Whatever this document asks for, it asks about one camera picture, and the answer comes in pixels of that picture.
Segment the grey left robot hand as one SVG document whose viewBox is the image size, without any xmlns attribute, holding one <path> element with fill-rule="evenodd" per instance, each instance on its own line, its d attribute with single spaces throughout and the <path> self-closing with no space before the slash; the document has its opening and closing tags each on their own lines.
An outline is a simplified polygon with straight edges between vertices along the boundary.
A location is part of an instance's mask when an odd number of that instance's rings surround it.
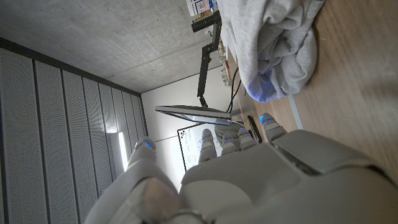
<svg viewBox="0 0 398 224">
<path fill-rule="evenodd" d="M 396 223 L 397 177 L 365 154 L 319 134 L 287 132 L 260 117 L 268 141 L 224 133 L 217 155 L 202 134 L 199 162 L 176 188 L 142 138 L 87 223 Z"/>
</svg>

